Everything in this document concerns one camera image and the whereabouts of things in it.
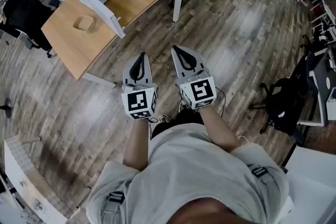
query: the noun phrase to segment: shirt sleeve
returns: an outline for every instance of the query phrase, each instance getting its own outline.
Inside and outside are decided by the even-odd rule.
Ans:
[[[289,195],[286,174],[257,144],[245,144],[233,150],[231,154],[240,159],[250,169],[258,186],[259,197],[264,205],[267,222],[273,223]]]
[[[109,161],[105,164],[88,198],[86,214],[91,224],[105,222],[102,220],[102,209],[107,206],[107,203],[109,208],[115,208],[118,211],[109,215],[113,215],[117,219],[123,218],[119,215],[119,207],[124,202],[128,184],[137,173],[139,173],[138,170],[115,161]],[[109,222],[118,223],[121,221],[110,220]]]

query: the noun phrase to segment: person's left arm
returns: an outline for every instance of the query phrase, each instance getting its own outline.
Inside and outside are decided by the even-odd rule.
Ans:
[[[139,171],[148,163],[148,120],[133,122],[132,131],[127,141],[122,163]]]

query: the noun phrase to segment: person's right arm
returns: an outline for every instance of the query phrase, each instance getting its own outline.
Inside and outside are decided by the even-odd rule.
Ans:
[[[202,107],[200,114],[208,136],[215,145],[226,152],[231,152],[240,146],[240,142],[234,132],[231,131],[227,123],[211,105]]]

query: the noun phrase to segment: black stand base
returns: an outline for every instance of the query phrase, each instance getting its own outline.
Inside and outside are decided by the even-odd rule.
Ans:
[[[12,116],[12,103],[8,97],[5,100],[5,105],[0,106],[0,109],[5,111],[7,118]]]

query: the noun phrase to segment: wooden tabletop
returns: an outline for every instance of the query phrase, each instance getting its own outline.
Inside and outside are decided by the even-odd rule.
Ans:
[[[158,0],[108,0],[105,5],[129,26]],[[88,32],[73,28],[80,16],[94,18]],[[72,75],[79,80],[117,37],[116,33],[79,0],[65,0],[42,27],[42,31]]]

